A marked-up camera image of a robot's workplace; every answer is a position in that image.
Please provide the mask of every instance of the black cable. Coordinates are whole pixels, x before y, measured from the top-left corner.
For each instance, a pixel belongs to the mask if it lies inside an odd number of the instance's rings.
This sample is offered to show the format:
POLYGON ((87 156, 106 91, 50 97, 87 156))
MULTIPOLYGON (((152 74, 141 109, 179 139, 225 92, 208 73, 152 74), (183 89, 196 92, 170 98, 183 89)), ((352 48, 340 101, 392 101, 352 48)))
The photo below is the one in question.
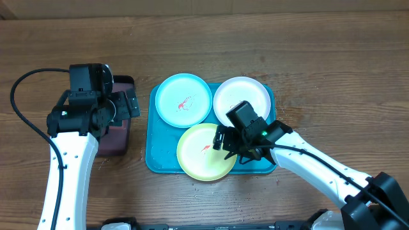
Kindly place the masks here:
POLYGON ((34 74, 34 73, 40 73, 40 72, 65 72, 69 73, 68 70, 64 69, 59 69, 59 68, 42 68, 38 70, 33 70, 30 71, 23 76, 21 76, 16 82, 14 82, 14 85, 12 87, 12 90, 10 92, 10 103, 12 104, 14 112, 17 114, 17 116, 24 121, 25 124, 27 124, 30 128, 32 128, 38 135, 43 137, 51 146, 51 148, 56 152, 57 155, 57 160, 58 160, 58 169, 59 169, 59 181, 58 181, 58 192, 57 192, 57 201, 56 201, 56 206, 54 208, 54 214, 52 216, 52 222, 51 222, 51 230, 55 230, 56 225, 57 225, 57 217, 58 217, 58 211, 59 211, 59 205, 61 204, 61 194, 63 192, 63 181, 64 181, 64 166, 63 166, 63 159, 61 158, 61 154, 58 151, 57 146, 51 141, 51 139, 45 135, 39 128, 37 128, 35 125, 33 125, 26 117, 21 114, 17 106, 15 105, 14 102, 14 93, 15 89, 19 85, 21 81, 23 81, 26 77, 34 74))
POLYGON ((345 176, 343 173, 338 171, 334 166, 330 165, 329 163, 327 163, 326 161, 324 161, 320 157, 317 157, 316 155, 314 155, 314 154, 312 154, 312 153, 310 153, 310 152, 308 152, 308 151, 306 151, 304 149, 299 149, 299 148, 295 148, 295 147, 291 147, 291 146, 283 146, 283 145, 278 145, 278 144, 253 146, 251 149, 253 150, 253 149, 256 149, 256 148, 270 148, 270 149, 282 148, 282 149, 286 149, 286 150, 297 151, 297 152, 300 152, 300 153, 303 153, 305 155, 308 155, 308 156, 312 157, 313 159, 317 160, 319 163, 321 163, 321 164, 325 165, 326 167, 328 167, 331 171, 336 173, 338 176, 342 177, 342 179, 344 179, 345 181, 347 181, 348 183, 353 185, 355 188, 359 189, 365 195, 370 197, 372 201, 378 203, 382 208, 385 208, 385 210, 387 210, 387 212, 389 212, 389 214, 391 214, 394 218, 396 218, 400 223, 402 223, 404 226, 406 226, 409 229, 409 224, 405 220, 403 220, 396 212, 394 212, 392 209, 390 209, 385 203, 380 201, 372 193, 365 190, 363 187, 361 187, 355 181, 353 181, 350 177, 345 176))

